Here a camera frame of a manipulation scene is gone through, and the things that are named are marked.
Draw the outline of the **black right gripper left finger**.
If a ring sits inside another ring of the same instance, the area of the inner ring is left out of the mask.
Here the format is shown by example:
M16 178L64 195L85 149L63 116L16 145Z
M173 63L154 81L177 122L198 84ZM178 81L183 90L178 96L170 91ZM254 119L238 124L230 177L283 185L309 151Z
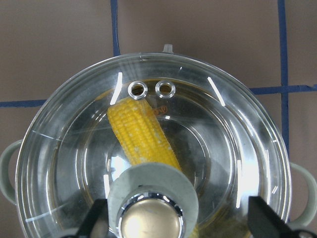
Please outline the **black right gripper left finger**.
M96 199L75 234L61 238L107 238L109 233L107 199Z

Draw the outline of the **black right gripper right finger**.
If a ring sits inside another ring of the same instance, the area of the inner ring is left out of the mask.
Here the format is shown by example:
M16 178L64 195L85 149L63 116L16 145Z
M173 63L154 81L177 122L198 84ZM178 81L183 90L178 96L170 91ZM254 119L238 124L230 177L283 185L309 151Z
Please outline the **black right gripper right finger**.
M305 229L292 229L260 196L248 199L248 228L254 238L315 238Z

